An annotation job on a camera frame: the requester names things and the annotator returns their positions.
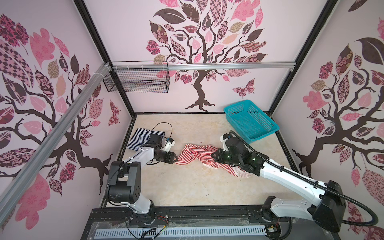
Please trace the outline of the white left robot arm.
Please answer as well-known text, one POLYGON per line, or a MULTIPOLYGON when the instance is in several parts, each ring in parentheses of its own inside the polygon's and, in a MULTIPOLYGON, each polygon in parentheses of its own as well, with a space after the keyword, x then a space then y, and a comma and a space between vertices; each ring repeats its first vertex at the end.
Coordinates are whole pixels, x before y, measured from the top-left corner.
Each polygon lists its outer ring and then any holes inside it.
POLYGON ((166 164, 174 164, 178 158, 171 148, 175 145, 173 138, 166 139, 162 145, 162 136, 151 134, 149 141, 142 145, 133 157, 114 161, 108 177, 105 199, 114 206, 128 207, 136 214, 149 215, 154 204, 141 195, 141 170, 148 162, 155 160, 166 164))

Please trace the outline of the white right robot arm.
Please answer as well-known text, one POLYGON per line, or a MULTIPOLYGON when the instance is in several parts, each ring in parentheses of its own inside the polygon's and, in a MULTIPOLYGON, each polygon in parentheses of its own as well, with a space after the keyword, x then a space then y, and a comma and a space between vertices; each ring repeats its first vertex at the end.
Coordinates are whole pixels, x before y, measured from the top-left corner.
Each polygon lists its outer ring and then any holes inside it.
POLYGON ((241 139, 229 134, 221 136, 220 141, 223 147, 212 154, 215 162, 274 181, 302 197, 302 200, 268 197, 261 210, 265 221, 299 218, 311 220, 329 232, 340 231, 346 201, 340 196, 339 184, 333 181, 326 184, 297 174, 262 153, 250 151, 241 139))

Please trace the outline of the red white striped tank top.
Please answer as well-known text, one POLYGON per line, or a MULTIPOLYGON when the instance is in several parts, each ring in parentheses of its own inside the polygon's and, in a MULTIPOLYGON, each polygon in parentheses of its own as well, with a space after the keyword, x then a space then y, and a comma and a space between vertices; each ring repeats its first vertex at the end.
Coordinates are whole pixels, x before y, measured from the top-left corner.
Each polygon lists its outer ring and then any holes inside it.
POLYGON ((211 154, 218 148, 212 145, 194 145, 186 144, 176 161, 177 165, 187 165, 194 160, 199 160, 204 166, 211 169, 224 169, 229 174, 239 178, 250 178, 252 175, 241 170, 239 167, 231 167, 230 165, 216 163, 211 154))

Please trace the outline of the blue white striped tank top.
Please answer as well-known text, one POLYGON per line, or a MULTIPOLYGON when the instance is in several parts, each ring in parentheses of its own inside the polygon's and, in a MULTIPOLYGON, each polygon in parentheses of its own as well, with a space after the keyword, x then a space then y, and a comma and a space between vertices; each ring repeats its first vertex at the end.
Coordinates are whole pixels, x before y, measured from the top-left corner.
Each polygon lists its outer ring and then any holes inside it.
POLYGON ((127 149, 138 151, 140 147, 146 144, 161 145, 164 136, 164 131, 150 131, 145 128, 137 128, 128 142, 127 149))

